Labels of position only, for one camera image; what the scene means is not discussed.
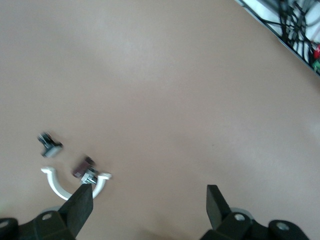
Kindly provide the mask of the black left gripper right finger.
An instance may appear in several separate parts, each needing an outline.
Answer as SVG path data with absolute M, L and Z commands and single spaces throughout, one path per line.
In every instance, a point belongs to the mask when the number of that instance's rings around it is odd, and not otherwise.
M 248 212 L 230 208 L 217 185 L 206 188 L 206 212 L 211 229 L 199 240 L 308 240 L 290 221 L 276 219 L 263 226 Z

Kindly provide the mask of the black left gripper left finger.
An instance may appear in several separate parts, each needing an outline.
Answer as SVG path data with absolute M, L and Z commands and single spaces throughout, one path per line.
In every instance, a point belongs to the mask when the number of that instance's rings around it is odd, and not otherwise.
M 0 240 L 76 240 L 93 207 L 92 185 L 82 184 L 58 210 L 45 211 L 27 223 L 0 218 Z

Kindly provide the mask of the brown cylindrical capacitor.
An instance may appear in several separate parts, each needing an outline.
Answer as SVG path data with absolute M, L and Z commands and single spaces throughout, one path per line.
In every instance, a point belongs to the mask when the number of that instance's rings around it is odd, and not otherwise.
M 96 163 L 93 161 L 93 159 L 89 156 L 85 156 L 83 160 L 81 160 L 79 162 L 79 164 L 72 170 L 72 175 L 75 178 L 82 178 L 86 171 L 91 168 L 94 167 L 96 165 Z

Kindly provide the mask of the small black clip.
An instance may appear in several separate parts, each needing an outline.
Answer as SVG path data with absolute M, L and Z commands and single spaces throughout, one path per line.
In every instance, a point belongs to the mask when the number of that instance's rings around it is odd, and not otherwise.
M 63 149 L 63 144 L 52 138 L 48 132 L 40 133 L 37 139 L 44 147 L 41 153 L 44 158 L 53 158 Z

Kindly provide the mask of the red and green connector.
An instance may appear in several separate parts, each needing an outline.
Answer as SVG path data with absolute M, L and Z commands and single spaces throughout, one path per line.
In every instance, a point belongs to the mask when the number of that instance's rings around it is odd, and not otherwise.
M 313 70 L 316 73 L 320 74 L 320 44 L 318 44 L 316 48 L 313 50 L 310 64 Z

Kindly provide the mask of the metal table edge rail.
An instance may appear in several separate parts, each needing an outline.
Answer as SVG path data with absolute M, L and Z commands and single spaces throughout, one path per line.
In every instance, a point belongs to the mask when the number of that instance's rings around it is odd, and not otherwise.
M 320 44 L 320 0 L 234 0 L 311 69 Z

